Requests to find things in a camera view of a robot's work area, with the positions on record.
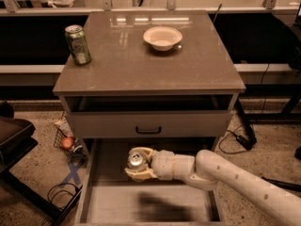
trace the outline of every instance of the black chair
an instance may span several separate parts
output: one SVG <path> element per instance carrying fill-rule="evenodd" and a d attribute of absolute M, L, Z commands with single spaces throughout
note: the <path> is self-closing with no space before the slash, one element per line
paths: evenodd
<path fill-rule="evenodd" d="M 32 138 L 35 132 L 32 122 L 14 119 L 13 116 L 12 106 L 6 102 L 0 103 L 0 180 L 42 210 L 52 220 L 52 225 L 59 225 L 78 202 L 81 188 L 75 188 L 75 194 L 69 203 L 59 209 L 9 172 L 9 169 L 38 145 Z"/>

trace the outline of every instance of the tabletop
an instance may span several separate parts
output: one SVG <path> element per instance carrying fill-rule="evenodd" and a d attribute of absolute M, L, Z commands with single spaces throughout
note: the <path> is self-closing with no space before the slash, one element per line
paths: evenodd
<path fill-rule="evenodd" d="M 158 52 L 143 34 L 155 26 L 182 33 Z M 69 57 L 54 94 L 150 95 L 244 91 L 245 85 L 206 11 L 91 12 L 84 27 L 92 60 Z"/>

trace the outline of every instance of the drawer front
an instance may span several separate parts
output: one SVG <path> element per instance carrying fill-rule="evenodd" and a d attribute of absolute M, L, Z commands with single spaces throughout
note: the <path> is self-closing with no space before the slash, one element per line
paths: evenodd
<path fill-rule="evenodd" d="M 232 118 L 223 114 L 68 115 L 77 137 L 222 137 Z"/>

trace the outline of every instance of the open drawer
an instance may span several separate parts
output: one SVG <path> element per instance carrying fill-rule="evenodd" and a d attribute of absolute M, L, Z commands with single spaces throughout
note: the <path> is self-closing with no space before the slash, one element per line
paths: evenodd
<path fill-rule="evenodd" d="M 124 172 L 129 143 L 94 141 L 75 225 L 223 225 L 214 192 L 179 181 L 136 183 Z M 192 153 L 197 144 L 153 144 L 155 150 Z"/>

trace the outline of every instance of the drawer handle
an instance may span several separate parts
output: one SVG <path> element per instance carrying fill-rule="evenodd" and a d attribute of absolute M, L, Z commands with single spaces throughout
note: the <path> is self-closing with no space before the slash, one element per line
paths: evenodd
<path fill-rule="evenodd" d="M 139 129 L 139 127 L 137 126 L 137 127 L 135 128 L 135 131 L 136 131 L 138 134 L 147 134 L 147 135 L 149 135 L 149 134 L 160 134 L 161 131 L 162 131 L 162 127 L 159 126 L 157 130 L 141 130 L 141 129 Z"/>

